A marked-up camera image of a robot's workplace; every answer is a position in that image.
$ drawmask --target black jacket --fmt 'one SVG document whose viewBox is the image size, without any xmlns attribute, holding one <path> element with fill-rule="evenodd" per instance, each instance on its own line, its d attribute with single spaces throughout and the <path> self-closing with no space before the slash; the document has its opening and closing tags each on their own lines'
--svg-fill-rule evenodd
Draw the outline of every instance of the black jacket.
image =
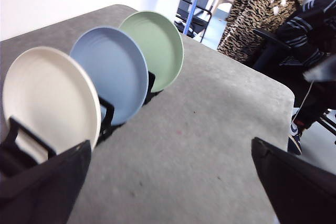
<svg viewBox="0 0 336 224">
<path fill-rule="evenodd" d="M 280 65 L 315 65 L 336 52 L 336 0 L 312 0 L 295 11 L 277 30 L 280 40 L 293 48 Z"/>
</svg>

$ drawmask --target table surface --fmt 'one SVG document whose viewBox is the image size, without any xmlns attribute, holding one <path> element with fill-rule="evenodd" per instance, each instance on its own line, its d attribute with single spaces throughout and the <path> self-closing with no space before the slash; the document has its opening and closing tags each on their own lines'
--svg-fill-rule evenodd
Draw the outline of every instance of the table surface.
<svg viewBox="0 0 336 224">
<path fill-rule="evenodd" d="M 1 90 L 23 51 L 69 53 L 86 30 L 118 27 L 135 10 L 113 5 L 1 42 Z M 92 154 L 68 223 L 271 223 L 250 141 L 281 148 L 294 96 L 282 84 L 183 36 L 177 80 Z M 1 116 L 2 137 L 7 128 Z"/>
</svg>

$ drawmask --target white cable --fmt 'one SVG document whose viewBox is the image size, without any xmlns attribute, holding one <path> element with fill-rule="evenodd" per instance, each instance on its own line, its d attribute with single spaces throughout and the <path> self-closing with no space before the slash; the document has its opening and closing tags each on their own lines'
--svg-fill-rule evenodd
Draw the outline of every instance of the white cable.
<svg viewBox="0 0 336 224">
<path fill-rule="evenodd" d="M 306 98 L 307 98 L 308 95 L 309 95 L 309 92 L 310 92 L 311 87 L 313 86 L 313 84 L 314 84 L 314 81 L 312 81 L 312 82 L 310 83 L 310 87 L 309 87 L 309 89 L 308 89 L 308 92 L 307 92 L 306 96 L 304 97 L 304 99 L 303 99 L 303 101 L 302 101 L 302 103 L 301 103 L 301 106 L 300 106 L 299 110 L 296 112 L 296 115 L 294 116 L 294 118 L 293 118 L 291 124 L 294 122 L 295 118 L 298 116 L 298 114 L 299 114 L 299 112 L 300 112 L 300 110 L 301 110 L 303 104 L 304 104 L 305 101 L 306 101 Z"/>
</svg>

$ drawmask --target leopard print fabric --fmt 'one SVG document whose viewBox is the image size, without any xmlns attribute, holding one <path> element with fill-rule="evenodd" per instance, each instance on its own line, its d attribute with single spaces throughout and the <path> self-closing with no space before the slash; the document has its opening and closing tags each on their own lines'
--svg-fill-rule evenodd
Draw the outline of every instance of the leopard print fabric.
<svg viewBox="0 0 336 224">
<path fill-rule="evenodd" d="M 234 0 L 217 50 L 247 62 L 262 42 L 253 28 L 274 33 L 301 3 L 302 0 Z"/>
</svg>

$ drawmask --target sneaker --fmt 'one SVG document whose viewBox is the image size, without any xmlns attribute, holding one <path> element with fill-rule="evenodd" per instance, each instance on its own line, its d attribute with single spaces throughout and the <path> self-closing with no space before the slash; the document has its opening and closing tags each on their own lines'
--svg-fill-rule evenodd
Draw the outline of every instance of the sneaker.
<svg viewBox="0 0 336 224">
<path fill-rule="evenodd" d="M 295 123 L 290 125 L 290 131 L 288 135 L 287 151 L 296 155 L 302 154 L 302 148 L 300 144 L 302 132 L 298 129 Z"/>
</svg>

